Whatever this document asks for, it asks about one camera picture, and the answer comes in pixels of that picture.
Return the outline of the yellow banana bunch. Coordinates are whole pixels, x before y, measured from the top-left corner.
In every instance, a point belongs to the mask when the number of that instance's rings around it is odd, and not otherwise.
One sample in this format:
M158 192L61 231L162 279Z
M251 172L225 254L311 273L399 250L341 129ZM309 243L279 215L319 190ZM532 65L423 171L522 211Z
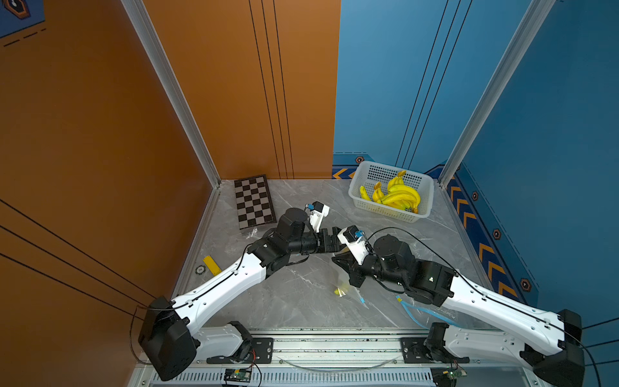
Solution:
M406 173L406 170L402 170L388 182L388 192L391 192L396 185L404 185L404 176Z

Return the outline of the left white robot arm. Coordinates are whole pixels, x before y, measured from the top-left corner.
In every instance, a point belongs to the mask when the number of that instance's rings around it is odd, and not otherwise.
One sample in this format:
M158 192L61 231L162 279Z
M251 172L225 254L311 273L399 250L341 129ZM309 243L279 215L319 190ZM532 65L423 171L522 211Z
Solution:
M198 358L252 360L252 336L241 323L229 322L206 335L200 330L244 291L288 266L291 256L338 253L361 235L355 226L318 230L313 222L320 218L316 211L288 209L274 229L250 243L221 274L173 300L159 297L150 304L138 343L161 380L174 379Z

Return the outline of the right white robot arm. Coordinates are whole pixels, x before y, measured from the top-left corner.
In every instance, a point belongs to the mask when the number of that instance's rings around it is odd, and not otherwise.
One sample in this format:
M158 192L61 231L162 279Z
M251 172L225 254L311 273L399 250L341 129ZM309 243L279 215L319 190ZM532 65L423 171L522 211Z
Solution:
M554 386L582 386L585 351L580 346L580 316L520 303L478 285L447 264L419 260L409 245L393 235L369 243L363 232L340 232L343 251L332 261L359 288L372 278L385 290L416 303L446 307L492 326L490 332L433 323L425 339L429 361L456 363L472 358L513 363L530 369Z

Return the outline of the clear zip-top bag blue seal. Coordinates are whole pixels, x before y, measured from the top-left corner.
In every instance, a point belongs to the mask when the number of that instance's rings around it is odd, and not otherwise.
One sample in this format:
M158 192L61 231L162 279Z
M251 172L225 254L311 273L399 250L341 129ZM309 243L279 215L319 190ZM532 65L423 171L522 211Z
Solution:
M411 320L423 329L429 330L430 326L435 322L443 322L453 327L460 327L456 321L444 314L440 314L425 307L415 306L413 303L408 303L404 300L403 296L399 294L395 295L395 298Z

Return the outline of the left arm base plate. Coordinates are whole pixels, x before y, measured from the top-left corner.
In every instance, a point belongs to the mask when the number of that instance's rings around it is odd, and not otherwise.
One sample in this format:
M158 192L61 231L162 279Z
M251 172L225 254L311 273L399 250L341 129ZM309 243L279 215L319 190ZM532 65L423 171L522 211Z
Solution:
M207 364L270 364L273 354L273 338L258 337L244 341L231 356L214 356Z

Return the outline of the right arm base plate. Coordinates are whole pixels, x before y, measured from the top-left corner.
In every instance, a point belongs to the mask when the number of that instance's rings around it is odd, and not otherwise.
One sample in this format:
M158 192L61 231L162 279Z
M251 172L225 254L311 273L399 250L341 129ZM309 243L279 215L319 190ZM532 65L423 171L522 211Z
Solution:
M406 364L468 364L469 357L457 357L449 352L443 343L417 337L404 337L400 339L401 353Z

